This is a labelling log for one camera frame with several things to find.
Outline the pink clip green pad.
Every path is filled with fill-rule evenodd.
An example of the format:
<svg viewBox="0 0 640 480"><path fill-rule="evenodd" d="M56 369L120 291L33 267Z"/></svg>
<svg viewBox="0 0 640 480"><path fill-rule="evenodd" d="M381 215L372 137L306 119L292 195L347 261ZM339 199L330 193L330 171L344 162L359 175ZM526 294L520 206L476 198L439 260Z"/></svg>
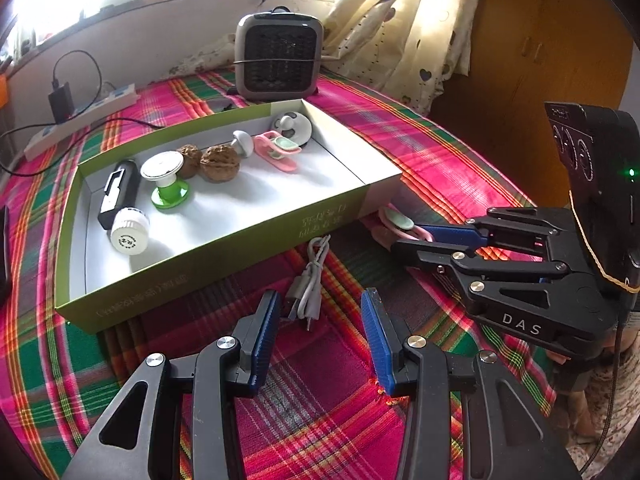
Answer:
<svg viewBox="0 0 640 480"><path fill-rule="evenodd" d="M378 220L381 224L371 229L371 235L387 250L390 250L398 240L418 240L429 243L434 240L430 232L392 207L378 208Z"/></svg>
<svg viewBox="0 0 640 480"><path fill-rule="evenodd" d="M277 170L294 172L297 169L297 164L292 159L302 150L297 143L282 136L276 130L258 134L253 140L254 152Z"/></svg>

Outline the white cylindrical cap device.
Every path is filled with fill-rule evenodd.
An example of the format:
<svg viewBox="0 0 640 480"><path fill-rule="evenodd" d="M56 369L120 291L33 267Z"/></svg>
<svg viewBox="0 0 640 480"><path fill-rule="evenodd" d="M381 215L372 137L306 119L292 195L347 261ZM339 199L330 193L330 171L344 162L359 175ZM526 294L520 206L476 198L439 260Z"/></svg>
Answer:
<svg viewBox="0 0 640 480"><path fill-rule="evenodd" d="M110 240L112 246L127 256L141 255L149 244L150 222L143 211L122 208L115 216Z"/></svg>

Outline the grey dome panda toy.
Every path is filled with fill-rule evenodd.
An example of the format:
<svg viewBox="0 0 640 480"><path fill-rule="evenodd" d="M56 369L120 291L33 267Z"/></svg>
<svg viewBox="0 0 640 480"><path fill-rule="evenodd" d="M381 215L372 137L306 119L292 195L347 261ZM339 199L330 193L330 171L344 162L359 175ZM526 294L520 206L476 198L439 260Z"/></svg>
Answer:
<svg viewBox="0 0 640 480"><path fill-rule="evenodd" d="M284 112L273 119L273 130L303 148L312 136L311 121L299 112Z"/></svg>

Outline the small white mushroom knob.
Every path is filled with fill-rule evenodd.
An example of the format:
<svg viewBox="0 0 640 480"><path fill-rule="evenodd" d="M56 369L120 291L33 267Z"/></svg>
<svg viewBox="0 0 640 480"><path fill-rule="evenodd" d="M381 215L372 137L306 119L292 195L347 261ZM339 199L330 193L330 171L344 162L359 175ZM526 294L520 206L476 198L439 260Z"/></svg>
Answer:
<svg viewBox="0 0 640 480"><path fill-rule="evenodd" d="M249 158L254 153L254 141L250 134L243 130L234 130L230 146L241 158Z"/></svg>

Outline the black rectangular device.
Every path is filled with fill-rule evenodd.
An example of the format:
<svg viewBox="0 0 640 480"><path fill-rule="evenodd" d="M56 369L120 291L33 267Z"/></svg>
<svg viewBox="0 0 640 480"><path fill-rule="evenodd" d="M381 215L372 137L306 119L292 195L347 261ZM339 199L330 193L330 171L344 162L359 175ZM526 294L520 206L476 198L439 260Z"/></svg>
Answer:
<svg viewBox="0 0 640 480"><path fill-rule="evenodd" d="M122 208L136 204L140 180L138 165L134 160L124 159L116 164L104 185L98 213L99 224L105 231L112 228L116 214Z"/></svg>

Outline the brown walnut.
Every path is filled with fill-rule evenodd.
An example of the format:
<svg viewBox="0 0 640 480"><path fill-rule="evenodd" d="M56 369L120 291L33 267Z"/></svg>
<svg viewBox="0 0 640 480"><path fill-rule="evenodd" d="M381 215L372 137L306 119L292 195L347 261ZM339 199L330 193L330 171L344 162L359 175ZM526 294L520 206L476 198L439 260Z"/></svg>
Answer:
<svg viewBox="0 0 640 480"><path fill-rule="evenodd" d="M202 151L193 144L184 144L181 148L178 148L177 152L183 157L183 164L177 176L183 180L196 176L198 170L200 170Z"/></svg>
<svg viewBox="0 0 640 480"><path fill-rule="evenodd" d="M240 170L241 157L229 144L206 148L200 159L200 173L212 182L227 182Z"/></svg>

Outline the white disc green base massager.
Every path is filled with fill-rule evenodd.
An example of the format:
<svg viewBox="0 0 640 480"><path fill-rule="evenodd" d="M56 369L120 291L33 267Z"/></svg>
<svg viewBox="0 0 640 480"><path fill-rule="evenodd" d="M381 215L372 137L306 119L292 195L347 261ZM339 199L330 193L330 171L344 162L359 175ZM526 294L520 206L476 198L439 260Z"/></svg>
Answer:
<svg viewBox="0 0 640 480"><path fill-rule="evenodd" d="M183 154L177 151L164 151L150 157L142 164L141 177L155 185L151 202L157 209L175 208L188 198L190 186L178 177L183 163Z"/></svg>

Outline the wooden wardrobe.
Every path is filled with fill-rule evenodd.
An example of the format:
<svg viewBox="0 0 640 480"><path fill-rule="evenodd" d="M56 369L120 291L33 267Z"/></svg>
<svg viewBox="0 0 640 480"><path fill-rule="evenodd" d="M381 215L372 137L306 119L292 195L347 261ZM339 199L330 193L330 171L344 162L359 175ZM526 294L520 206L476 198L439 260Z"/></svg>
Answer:
<svg viewBox="0 0 640 480"><path fill-rule="evenodd" d="M544 104L618 107L633 46L610 0L480 0L469 73L445 82L430 116L535 204L563 206L567 174Z"/></svg>

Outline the black smartphone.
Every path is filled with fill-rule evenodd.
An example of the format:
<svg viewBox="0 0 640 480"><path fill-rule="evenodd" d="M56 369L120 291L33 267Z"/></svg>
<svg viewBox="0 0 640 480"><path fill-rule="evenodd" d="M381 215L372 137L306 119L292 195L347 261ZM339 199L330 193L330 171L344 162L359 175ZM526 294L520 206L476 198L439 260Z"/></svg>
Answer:
<svg viewBox="0 0 640 480"><path fill-rule="evenodd" d="M9 208L0 210L0 306L6 302L11 290Z"/></svg>

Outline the green and white cardboard box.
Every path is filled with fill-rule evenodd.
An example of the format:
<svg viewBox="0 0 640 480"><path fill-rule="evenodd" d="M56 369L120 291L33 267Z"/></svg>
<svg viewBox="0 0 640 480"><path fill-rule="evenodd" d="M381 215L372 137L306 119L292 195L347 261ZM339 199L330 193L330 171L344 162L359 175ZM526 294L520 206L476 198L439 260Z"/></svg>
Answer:
<svg viewBox="0 0 640 480"><path fill-rule="evenodd" d="M150 222L149 244L127 256L98 221L103 189L116 164L184 144L228 144L234 130L266 132L284 112L308 117L312 136L293 156L294 172L252 155L236 177L188 180L188 198L171 209L151 202L141 182L134 208ZM376 148L304 100L237 108L140 136L80 164L73 176L58 236L54 307L87 333L96 333L280 254L387 205L399 169Z"/></svg>

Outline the cream heart pattern curtain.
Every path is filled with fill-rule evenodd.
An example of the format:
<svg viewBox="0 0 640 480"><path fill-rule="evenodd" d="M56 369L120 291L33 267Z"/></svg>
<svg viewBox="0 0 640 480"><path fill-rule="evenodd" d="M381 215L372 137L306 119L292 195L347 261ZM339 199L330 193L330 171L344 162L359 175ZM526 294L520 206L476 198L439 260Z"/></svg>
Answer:
<svg viewBox="0 0 640 480"><path fill-rule="evenodd" d="M480 0L334 0L323 27L321 67L427 114L453 74L467 75ZM235 32L179 63L168 77L233 66Z"/></svg>

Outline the grey portable heater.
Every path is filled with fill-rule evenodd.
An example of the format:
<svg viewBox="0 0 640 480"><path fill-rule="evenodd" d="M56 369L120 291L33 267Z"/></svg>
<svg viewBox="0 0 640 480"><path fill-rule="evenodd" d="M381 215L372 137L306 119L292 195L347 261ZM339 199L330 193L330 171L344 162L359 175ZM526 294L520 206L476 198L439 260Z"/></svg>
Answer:
<svg viewBox="0 0 640 480"><path fill-rule="evenodd" d="M317 90L323 27L286 6L243 16L236 28L236 91L253 101L305 99Z"/></svg>

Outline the white power strip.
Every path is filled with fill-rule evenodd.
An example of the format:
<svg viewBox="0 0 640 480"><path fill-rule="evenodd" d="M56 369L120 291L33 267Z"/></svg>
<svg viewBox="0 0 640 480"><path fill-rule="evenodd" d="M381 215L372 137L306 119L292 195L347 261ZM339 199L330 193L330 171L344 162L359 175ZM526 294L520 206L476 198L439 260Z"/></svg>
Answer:
<svg viewBox="0 0 640 480"><path fill-rule="evenodd" d="M41 129L26 145L24 149L25 158L30 162L49 148L52 148L52 146L71 136L74 132L136 104L138 99L139 95L134 84L128 84L128 86L111 91L105 98L97 100L79 116L62 124Z"/></svg>

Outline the black charger adapter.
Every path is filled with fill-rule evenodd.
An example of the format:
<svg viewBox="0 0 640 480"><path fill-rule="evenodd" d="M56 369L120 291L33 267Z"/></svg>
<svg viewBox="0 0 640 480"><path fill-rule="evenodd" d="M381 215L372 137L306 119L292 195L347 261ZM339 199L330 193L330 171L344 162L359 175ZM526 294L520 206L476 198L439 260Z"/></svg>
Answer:
<svg viewBox="0 0 640 480"><path fill-rule="evenodd" d="M56 78L52 80L52 91L48 95L54 122L62 124L74 116L75 105L70 85L67 82L61 84Z"/></svg>

